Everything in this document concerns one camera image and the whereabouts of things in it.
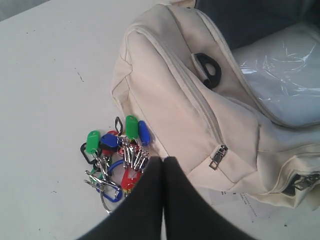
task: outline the paper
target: paper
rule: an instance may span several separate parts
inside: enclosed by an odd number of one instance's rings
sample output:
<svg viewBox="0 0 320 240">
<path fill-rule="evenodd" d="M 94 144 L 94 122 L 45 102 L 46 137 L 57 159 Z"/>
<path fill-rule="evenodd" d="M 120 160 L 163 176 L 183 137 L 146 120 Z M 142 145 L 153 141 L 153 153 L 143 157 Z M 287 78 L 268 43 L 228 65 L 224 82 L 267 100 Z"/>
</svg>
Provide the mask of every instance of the paper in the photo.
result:
<svg viewBox="0 0 320 240">
<path fill-rule="evenodd" d="M 239 200 L 237 194 L 232 192 L 216 191 L 203 187 L 198 187 L 196 190 L 201 195 L 201 197 L 211 206 L 231 203 Z"/>
<path fill-rule="evenodd" d="M 279 210 L 280 208 L 278 206 L 259 202 L 248 196 L 246 193 L 237 193 L 237 196 L 241 199 L 243 206 L 253 222 L 258 219 L 270 217 L 274 211 Z"/>
</svg>

